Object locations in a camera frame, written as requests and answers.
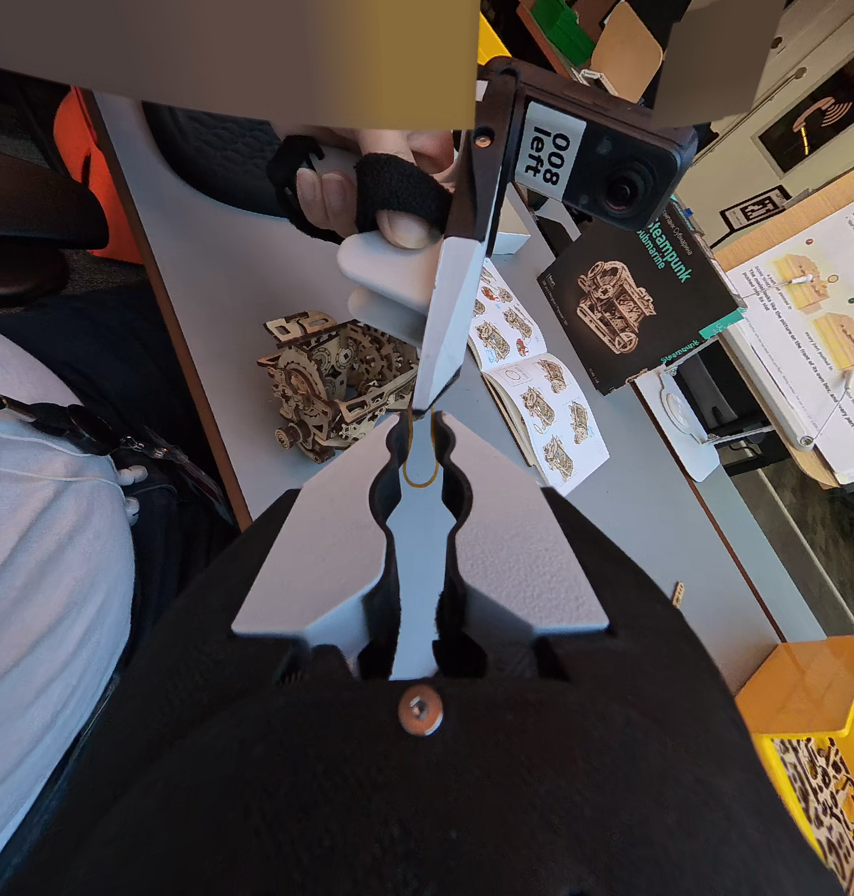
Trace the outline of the black model kit box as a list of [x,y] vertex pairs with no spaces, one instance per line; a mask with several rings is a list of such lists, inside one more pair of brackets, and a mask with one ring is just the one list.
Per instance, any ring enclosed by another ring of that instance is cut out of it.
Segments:
[[644,230],[593,218],[537,279],[601,394],[671,364],[742,319],[738,296],[672,198]]

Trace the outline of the yellow rubber band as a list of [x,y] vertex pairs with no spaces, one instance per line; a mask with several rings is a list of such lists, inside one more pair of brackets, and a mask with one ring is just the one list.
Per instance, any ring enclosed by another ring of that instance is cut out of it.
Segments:
[[413,412],[410,409],[408,411],[406,411],[405,420],[407,422],[407,445],[406,445],[406,457],[405,457],[405,460],[402,462],[402,477],[403,477],[405,483],[409,487],[414,488],[414,489],[424,489],[424,488],[430,487],[436,481],[436,479],[438,477],[439,469],[440,469],[440,460],[439,460],[439,457],[437,454],[437,447],[436,447],[436,445],[437,445],[436,410],[432,409],[431,413],[430,413],[431,448],[432,448],[432,452],[433,452],[433,458],[435,461],[434,469],[433,469],[433,473],[432,473],[431,477],[422,482],[415,481],[415,480],[411,479],[408,474],[408,468],[407,468],[408,459],[410,457],[410,451],[411,451],[413,439],[414,439],[414,416],[413,416]]

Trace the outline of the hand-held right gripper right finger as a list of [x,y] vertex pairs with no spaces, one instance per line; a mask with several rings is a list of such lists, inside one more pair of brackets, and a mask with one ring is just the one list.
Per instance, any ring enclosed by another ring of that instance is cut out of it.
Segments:
[[609,618],[528,472],[450,414],[434,419],[442,500],[455,519],[445,552],[433,654],[447,678],[509,666],[530,675],[543,638],[600,633]]

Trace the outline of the white card stand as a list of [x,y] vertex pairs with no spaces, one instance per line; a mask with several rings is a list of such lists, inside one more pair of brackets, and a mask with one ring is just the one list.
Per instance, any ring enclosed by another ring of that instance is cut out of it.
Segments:
[[685,474],[703,482],[720,466],[716,448],[672,373],[654,370],[632,382]]

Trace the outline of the grey desk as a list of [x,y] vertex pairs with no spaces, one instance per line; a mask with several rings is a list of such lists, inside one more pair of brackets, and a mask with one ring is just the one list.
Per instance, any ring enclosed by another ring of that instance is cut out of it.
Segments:
[[[143,254],[162,316],[242,529],[284,491],[319,471],[275,440],[264,322],[302,310],[348,318],[353,285],[336,247],[289,223],[237,210],[179,179],[152,140],[141,105],[87,99],[99,143]],[[630,387],[593,387],[539,289],[551,252],[531,221],[519,253],[494,259],[539,324],[551,353],[577,376],[609,460],[569,493],[585,517],[642,567],[680,609],[736,692],[780,642],[826,637],[729,477],[684,475]]]

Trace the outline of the leopard print cloth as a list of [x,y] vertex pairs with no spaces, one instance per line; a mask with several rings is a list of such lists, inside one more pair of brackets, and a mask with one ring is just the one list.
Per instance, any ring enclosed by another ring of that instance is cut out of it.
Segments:
[[836,739],[776,738],[773,745],[827,867],[854,890],[854,778]]

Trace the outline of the wooden board with instruction sheet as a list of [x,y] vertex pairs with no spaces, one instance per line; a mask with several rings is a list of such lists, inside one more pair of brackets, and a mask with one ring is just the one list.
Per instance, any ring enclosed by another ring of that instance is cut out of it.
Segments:
[[727,354],[802,470],[854,487],[854,169],[714,255],[747,305]]

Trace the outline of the open instruction booklet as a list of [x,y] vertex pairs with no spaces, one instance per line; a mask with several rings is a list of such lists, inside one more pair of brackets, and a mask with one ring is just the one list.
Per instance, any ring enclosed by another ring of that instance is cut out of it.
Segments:
[[538,324],[489,260],[468,346],[524,458],[547,486],[567,496],[609,459],[575,376],[548,353]]

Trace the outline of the person in white shirt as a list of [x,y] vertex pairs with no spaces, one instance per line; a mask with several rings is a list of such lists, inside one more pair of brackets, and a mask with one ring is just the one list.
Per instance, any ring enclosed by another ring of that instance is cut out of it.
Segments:
[[0,852],[104,693],[133,592],[114,463],[0,411]]

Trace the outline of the person's left hand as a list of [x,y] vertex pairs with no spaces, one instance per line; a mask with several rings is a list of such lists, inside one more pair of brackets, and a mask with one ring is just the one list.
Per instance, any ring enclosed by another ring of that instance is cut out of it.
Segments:
[[[382,129],[331,129],[299,124],[273,123],[280,137],[310,135],[321,144],[357,152],[392,154],[416,164],[444,188],[454,185],[455,148],[451,131],[411,131]],[[301,169],[296,176],[300,208],[309,223],[333,230],[341,238],[357,233],[355,224],[357,190],[342,171],[319,173]],[[399,248],[418,250],[435,241],[435,230],[422,218],[404,211],[380,210],[376,223],[383,237]]]

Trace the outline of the yellow plastic bin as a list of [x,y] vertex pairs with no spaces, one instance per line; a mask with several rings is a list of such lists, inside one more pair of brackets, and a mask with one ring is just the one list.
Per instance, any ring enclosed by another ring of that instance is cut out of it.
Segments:
[[833,737],[854,778],[854,635],[778,645],[736,703],[773,786],[825,863],[773,740]]

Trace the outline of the black and white marker tag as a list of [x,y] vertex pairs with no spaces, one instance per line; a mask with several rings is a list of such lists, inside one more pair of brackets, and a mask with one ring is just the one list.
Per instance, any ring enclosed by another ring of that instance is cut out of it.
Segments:
[[776,185],[748,199],[720,210],[728,233],[739,232],[778,215],[791,201],[791,194]]

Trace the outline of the wooden mechanical model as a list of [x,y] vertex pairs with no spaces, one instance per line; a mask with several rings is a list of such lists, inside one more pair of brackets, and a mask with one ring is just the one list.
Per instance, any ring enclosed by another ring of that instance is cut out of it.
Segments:
[[281,447],[325,463],[370,433],[382,415],[408,405],[419,367],[414,346],[319,311],[271,320],[264,329],[277,349],[257,364],[287,421],[275,433]]

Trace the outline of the cardboard piece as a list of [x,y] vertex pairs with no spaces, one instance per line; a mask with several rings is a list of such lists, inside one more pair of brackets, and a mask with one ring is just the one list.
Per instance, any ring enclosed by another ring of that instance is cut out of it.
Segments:
[[600,34],[589,69],[613,93],[638,103],[657,75],[664,51],[629,2],[619,2]]

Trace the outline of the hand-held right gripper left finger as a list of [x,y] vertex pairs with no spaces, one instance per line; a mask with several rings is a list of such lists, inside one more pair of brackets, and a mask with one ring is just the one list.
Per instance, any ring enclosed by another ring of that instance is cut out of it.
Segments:
[[387,416],[301,488],[233,633],[333,645],[363,678],[390,677],[401,602],[388,518],[402,498],[407,421]]

